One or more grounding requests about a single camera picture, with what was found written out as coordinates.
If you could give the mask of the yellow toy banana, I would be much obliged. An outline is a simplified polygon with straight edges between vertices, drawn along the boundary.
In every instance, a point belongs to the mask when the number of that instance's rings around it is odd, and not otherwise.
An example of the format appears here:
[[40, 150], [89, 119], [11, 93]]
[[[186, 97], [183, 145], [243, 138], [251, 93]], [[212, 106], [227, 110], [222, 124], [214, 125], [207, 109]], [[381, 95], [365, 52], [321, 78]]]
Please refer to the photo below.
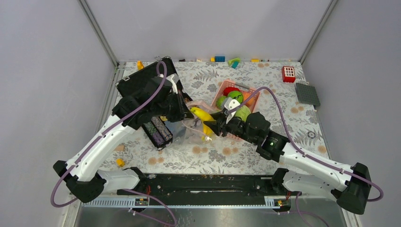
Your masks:
[[200, 135], [203, 141], [212, 141], [212, 135], [214, 134], [213, 130], [205, 124], [205, 122], [214, 122], [215, 120], [208, 112], [198, 108], [191, 107], [190, 111], [193, 115], [197, 116], [202, 123], [202, 131], [196, 130]]

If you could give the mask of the clear zip top bag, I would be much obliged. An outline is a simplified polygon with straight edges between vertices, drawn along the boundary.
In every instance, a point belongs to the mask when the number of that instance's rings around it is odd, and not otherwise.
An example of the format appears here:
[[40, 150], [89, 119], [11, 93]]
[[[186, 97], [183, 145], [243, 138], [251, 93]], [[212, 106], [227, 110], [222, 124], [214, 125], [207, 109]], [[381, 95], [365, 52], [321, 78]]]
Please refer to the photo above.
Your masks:
[[[210, 106], [204, 100], [194, 100], [187, 104], [187, 107], [197, 107], [201, 110], [211, 114], [217, 112], [215, 107]], [[208, 144], [216, 140], [217, 136], [211, 133], [205, 133], [203, 131], [203, 124], [201, 119], [194, 115], [193, 119], [186, 119], [180, 122], [176, 122], [173, 132], [173, 143], [178, 145], [183, 144]]]

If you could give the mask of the green striped toy watermelon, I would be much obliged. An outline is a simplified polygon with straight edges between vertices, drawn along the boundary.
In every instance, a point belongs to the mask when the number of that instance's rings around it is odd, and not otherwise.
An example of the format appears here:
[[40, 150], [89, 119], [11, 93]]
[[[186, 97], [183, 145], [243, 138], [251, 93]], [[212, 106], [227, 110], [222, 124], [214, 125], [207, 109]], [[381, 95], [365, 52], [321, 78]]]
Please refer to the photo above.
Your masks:
[[240, 104], [241, 104], [241, 103], [243, 102], [243, 100], [244, 100], [243, 93], [242, 93], [242, 92], [238, 92], [238, 91], [230, 92], [230, 93], [228, 94], [228, 97], [237, 100]]

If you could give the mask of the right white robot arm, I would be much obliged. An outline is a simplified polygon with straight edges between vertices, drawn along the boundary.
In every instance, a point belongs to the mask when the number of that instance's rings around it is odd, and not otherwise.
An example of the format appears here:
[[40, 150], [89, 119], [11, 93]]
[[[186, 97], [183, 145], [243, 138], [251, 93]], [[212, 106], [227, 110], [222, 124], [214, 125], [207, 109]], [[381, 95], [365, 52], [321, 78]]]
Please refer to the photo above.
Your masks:
[[333, 200], [354, 214], [364, 214], [371, 190], [366, 165], [356, 163], [350, 166], [296, 148], [289, 138], [270, 130], [270, 122], [259, 112], [250, 114], [246, 121], [240, 117], [228, 121], [226, 115], [218, 112], [204, 124], [218, 136], [230, 133], [255, 145], [256, 152], [266, 160], [295, 166], [308, 173], [301, 175], [278, 169], [271, 182], [274, 193], [308, 192]]

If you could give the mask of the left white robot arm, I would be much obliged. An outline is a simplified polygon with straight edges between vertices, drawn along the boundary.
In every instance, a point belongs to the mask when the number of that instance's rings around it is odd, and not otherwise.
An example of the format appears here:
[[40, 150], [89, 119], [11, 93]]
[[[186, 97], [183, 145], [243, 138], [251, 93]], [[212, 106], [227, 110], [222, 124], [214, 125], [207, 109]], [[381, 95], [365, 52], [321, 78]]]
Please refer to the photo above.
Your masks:
[[69, 191], [81, 202], [89, 202], [101, 193], [130, 189], [142, 194], [147, 182], [132, 169], [102, 171], [100, 166], [129, 134], [152, 118], [164, 116], [170, 122], [193, 118], [182, 95], [177, 74], [159, 75], [145, 85], [130, 89], [112, 109], [102, 129], [74, 157], [56, 161], [53, 169]]

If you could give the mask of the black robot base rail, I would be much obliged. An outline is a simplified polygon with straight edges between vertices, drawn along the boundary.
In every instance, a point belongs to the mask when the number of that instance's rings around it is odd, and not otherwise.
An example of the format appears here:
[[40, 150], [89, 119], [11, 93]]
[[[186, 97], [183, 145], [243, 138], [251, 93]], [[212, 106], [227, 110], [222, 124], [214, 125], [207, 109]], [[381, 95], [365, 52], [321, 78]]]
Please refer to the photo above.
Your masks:
[[279, 185], [283, 170], [274, 175], [138, 174], [134, 188], [117, 190], [119, 199], [133, 196], [135, 207], [156, 206], [157, 200], [169, 207], [280, 207], [298, 193]]

